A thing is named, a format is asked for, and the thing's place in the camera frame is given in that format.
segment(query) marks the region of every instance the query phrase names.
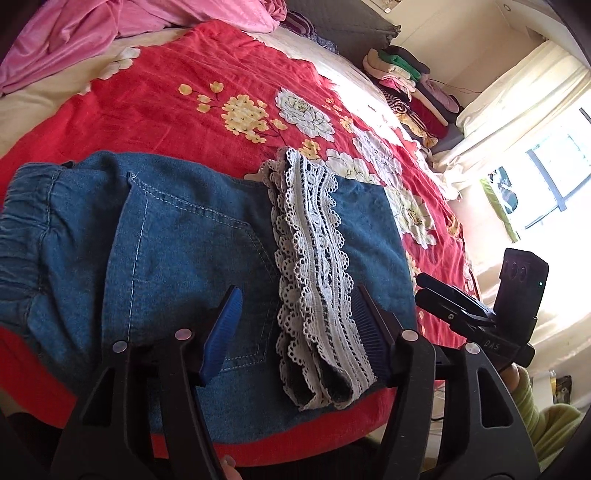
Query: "fingernail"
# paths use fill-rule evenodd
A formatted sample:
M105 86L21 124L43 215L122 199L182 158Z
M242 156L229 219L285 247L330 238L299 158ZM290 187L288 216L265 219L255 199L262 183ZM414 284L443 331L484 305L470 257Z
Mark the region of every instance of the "fingernail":
M228 466L231 466L232 468L234 468L236 466L236 460L234 460L231 456L229 455L224 455L224 457L222 458L222 464L227 464Z

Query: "denim pocket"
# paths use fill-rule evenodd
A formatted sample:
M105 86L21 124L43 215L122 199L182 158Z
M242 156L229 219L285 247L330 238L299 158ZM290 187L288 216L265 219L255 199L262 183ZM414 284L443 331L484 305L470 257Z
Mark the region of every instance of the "denim pocket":
M131 174L129 184L107 267L103 345L150 343L195 325L236 285L244 306L222 371L265 361L279 304L278 272L259 240L272 236L270 223L255 232L209 208L206 185L198 205Z

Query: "picture on wall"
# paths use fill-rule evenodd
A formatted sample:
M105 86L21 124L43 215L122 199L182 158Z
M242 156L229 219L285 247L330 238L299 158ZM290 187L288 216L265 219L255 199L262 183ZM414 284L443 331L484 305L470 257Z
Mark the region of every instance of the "picture on wall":
M380 7L384 12L389 14L392 9L398 5L402 0L371 0L375 3L378 7Z

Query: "window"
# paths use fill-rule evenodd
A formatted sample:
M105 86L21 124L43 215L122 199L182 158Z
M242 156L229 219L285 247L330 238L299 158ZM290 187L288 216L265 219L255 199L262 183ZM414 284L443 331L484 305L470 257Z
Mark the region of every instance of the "window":
M536 231L591 197L591 94L546 128L529 150L489 175L517 232Z

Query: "red floral sheet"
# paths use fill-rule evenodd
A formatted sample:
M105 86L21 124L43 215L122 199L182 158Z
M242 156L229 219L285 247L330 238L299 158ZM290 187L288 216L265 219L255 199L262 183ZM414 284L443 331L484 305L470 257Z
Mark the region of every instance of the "red floral sheet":
M417 144L400 129L386 142L346 110L314 66L264 46L220 21L201 24L164 46L126 49L105 78L68 100L1 160L0 196L26 162L80 161L97 150L142 151L200 162L242 178L291 145L337 174L384 185L412 276L420 271L468 292L462 228L417 165ZM434 343L463 339L417 312ZM64 426L74 396L24 341L0 329L0 387L40 420ZM280 463L346 445L388 418L394 392L382 390L352 408L245 445L216 445L239 465ZM162 436L154 436L165 455Z

